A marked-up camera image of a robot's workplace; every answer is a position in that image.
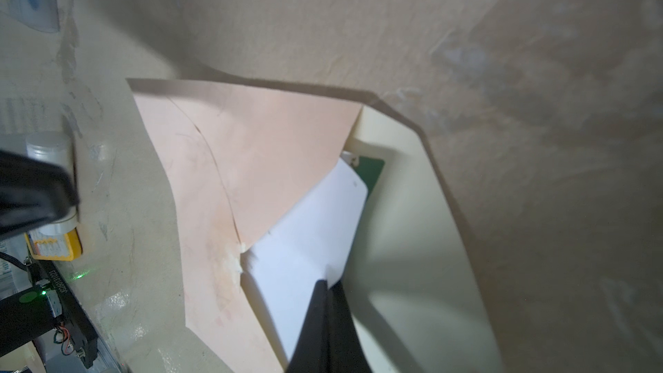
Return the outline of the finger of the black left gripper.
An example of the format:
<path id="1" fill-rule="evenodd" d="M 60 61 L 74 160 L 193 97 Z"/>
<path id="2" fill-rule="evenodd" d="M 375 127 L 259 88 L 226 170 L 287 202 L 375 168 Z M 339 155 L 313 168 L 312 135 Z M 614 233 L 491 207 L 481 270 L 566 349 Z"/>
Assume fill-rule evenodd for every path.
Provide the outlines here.
<path id="1" fill-rule="evenodd" d="M 73 178 L 62 167 L 1 152 L 1 238 L 64 219 L 79 205 Z"/>

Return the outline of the yellow calculator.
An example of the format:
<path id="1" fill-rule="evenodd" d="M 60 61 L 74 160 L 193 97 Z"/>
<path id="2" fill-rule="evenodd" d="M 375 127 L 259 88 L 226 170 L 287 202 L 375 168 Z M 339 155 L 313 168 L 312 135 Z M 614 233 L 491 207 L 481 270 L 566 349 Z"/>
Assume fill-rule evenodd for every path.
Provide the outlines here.
<path id="1" fill-rule="evenodd" d="M 31 257 L 36 260 L 71 262 L 82 255 L 82 246 L 76 229 L 55 236 L 30 231 L 25 235 L 25 239 Z"/>

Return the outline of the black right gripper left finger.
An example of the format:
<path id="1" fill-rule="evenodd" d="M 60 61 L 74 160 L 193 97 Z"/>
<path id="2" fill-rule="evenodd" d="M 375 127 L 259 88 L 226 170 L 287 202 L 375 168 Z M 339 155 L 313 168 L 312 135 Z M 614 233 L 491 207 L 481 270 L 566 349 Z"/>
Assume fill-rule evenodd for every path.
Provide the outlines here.
<path id="1" fill-rule="evenodd" d="M 326 373 L 329 369 L 327 282 L 319 280 L 309 302 L 286 373 Z"/>

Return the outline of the pink envelope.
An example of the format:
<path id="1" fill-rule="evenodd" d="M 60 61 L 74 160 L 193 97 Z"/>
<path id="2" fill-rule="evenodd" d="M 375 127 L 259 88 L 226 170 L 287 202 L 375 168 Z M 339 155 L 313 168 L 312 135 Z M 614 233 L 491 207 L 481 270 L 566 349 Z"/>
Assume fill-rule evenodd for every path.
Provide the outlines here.
<path id="1" fill-rule="evenodd" d="M 413 129 L 311 93 L 202 80 L 129 87 L 174 197 L 186 327 L 230 369 L 277 363 L 240 289 L 240 254 L 349 150 L 386 162 L 344 278 L 371 364 L 503 371 L 459 228 Z"/>

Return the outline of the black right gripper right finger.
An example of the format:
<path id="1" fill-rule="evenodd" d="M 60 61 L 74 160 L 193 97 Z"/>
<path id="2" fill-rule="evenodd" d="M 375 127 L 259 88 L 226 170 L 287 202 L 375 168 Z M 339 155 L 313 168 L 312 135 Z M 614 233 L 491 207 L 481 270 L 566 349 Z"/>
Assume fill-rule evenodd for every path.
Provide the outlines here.
<path id="1" fill-rule="evenodd" d="M 339 281 L 327 294 L 328 372 L 371 373 Z"/>

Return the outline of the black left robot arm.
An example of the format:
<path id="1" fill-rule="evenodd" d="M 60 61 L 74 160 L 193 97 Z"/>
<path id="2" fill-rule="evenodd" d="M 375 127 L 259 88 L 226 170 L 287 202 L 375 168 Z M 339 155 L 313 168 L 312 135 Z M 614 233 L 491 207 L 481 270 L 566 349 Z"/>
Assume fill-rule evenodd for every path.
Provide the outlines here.
<path id="1" fill-rule="evenodd" d="M 53 224 L 79 205 L 67 171 L 29 157 L 1 152 L 1 240 Z M 31 286 L 1 300 L 3 356 L 54 332 L 61 353 L 75 355 L 86 369 L 98 357 L 98 333 L 52 262 L 11 255 L 1 259 L 26 272 Z"/>

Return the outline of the white letter with green border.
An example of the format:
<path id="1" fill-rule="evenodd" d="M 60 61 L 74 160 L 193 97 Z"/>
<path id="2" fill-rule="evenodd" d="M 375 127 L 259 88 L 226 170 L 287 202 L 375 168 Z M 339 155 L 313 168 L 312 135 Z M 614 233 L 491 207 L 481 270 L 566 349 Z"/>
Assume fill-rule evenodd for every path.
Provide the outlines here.
<path id="1" fill-rule="evenodd" d="M 242 289 L 282 365 L 295 355 L 317 281 L 333 286 L 341 280 L 384 166 L 382 159 L 344 152 L 333 170 L 241 255 Z"/>

